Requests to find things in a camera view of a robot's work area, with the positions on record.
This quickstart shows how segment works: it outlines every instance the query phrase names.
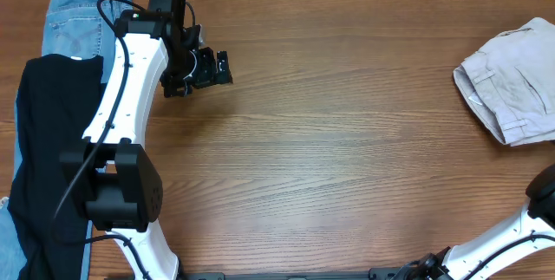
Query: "black garment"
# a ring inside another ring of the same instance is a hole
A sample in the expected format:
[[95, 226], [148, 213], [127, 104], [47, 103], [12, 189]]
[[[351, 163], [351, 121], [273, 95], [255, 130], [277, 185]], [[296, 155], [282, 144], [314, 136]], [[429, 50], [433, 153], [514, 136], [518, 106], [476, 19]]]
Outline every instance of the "black garment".
[[[76, 280], [81, 277], [83, 246], [55, 244], [49, 234], [54, 210], [68, 186], [60, 151], [80, 140], [101, 101], [102, 57], [77, 61], [46, 55], [27, 62], [17, 96], [17, 129], [23, 163], [17, 171], [8, 210], [27, 257], [20, 279]], [[62, 208], [57, 232], [84, 239], [88, 221], [73, 203]]]

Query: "wood grain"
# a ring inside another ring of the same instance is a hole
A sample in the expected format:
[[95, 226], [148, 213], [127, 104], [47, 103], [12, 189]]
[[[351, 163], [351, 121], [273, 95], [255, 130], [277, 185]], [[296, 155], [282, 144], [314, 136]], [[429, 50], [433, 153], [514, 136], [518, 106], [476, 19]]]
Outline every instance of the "wood grain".
[[[0, 193], [13, 98], [40, 55], [49, 0], [0, 0]], [[147, 0], [135, 0], [146, 5]], [[461, 244], [511, 215], [553, 163], [549, 143], [503, 147], [470, 114], [453, 69], [555, 0], [189, 0], [235, 84], [154, 98], [147, 152], [186, 270], [367, 270]], [[495, 279], [552, 279], [543, 251]], [[130, 269], [94, 244], [90, 275]]]

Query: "blue jeans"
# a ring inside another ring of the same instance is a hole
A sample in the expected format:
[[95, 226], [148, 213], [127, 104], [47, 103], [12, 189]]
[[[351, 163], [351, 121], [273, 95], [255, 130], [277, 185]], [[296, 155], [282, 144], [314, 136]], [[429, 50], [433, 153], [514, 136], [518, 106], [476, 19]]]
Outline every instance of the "blue jeans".
[[[96, 55], [104, 57], [101, 82], [110, 78], [115, 56], [115, 35], [102, 20], [96, 8], [98, 0], [50, 0], [42, 37], [42, 55], [59, 54], [68, 57], [90, 59]], [[112, 23], [123, 10], [132, 7], [124, 3], [104, 2], [102, 10]], [[14, 178], [22, 163], [19, 139], [17, 138], [17, 107], [14, 112], [16, 144], [14, 151]], [[92, 223], [88, 222], [87, 238], [92, 234]], [[17, 279], [19, 270], [25, 265], [16, 228], [7, 205], [0, 207], [0, 279]], [[83, 252], [81, 280], [88, 278], [90, 244]]]

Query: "gray cloth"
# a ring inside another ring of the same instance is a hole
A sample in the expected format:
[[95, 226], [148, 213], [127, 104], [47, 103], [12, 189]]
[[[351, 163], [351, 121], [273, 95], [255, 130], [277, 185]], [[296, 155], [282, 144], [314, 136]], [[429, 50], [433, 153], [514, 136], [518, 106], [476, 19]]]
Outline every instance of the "gray cloth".
[[454, 71], [468, 106], [503, 144], [555, 140], [555, 26], [534, 18]]

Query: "blue denim fabric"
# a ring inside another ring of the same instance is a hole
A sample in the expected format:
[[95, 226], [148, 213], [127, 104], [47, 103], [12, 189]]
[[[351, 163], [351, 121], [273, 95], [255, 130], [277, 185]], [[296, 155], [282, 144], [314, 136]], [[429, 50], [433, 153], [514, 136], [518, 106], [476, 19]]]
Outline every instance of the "blue denim fabric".
[[[110, 78], [115, 56], [114, 32], [102, 20], [96, 8], [98, 0], [50, 0], [42, 37], [42, 55], [59, 54], [90, 59], [96, 55], [104, 57], [101, 82]], [[112, 23], [123, 10], [132, 7], [124, 3], [104, 2], [102, 10]], [[14, 178], [22, 163], [21, 149], [17, 136], [17, 107], [14, 107], [16, 123], [16, 144], [14, 151]], [[7, 204], [0, 208], [0, 279], [17, 279], [19, 271], [26, 263], [16, 227]], [[88, 222], [87, 236], [92, 235], [92, 222]], [[82, 261], [81, 280], [88, 279], [90, 265], [90, 244], [85, 245]]]

